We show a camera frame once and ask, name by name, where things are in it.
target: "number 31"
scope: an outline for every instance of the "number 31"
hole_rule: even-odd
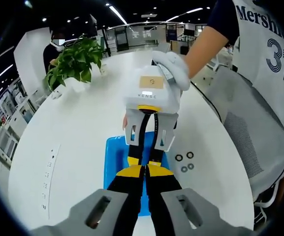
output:
[[[283,50],[283,54],[282,54],[282,48],[281,48],[280,44],[278,43],[278,41],[270,38],[268,40],[268,47],[271,48],[273,45],[276,46],[277,50],[278,50],[277,52],[274,52],[274,59],[275,59],[276,63],[274,63],[274,65],[273,65],[273,63],[271,62],[271,59],[266,59],[266,63],[268,64],[269,68],[273,72],[278,73],[282,68],[281,58],[282,58],[282,55],[283,55],[283,58],[284,58],[284,50]]]

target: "jersey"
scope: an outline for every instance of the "jersey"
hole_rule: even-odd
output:
[[[284,34],[251,0],[233,0],[239,24],[238,73],[248,79],[284,126]]]

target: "forearm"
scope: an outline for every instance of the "forearm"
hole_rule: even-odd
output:
[[[185,61],[189,78],[196,75],[226,45],[228,39],[212,27],[206,26],[196,39]]]

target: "white glove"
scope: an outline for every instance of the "white glove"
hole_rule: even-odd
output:
[[[163,53],[160,51],[153,51],[153,61],[161,65],[164,75],[170,79],[167,70],[172,74],[176,84],[182,91],[190,88],[190,79],[188,77],[189,69],[186,63],[174,52]]]

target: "hand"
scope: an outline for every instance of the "hand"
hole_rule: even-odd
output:
[[[52,59],[52,60],[50,61],[50,64],[51,64],[51,65],[57,65],[57,64],[58,64],[58,61],[57,61],[56,59]]]
[[[125,116],[123,117],[122,129],[124,129],[126,126],[127,126],[127,116],[125,114]]]

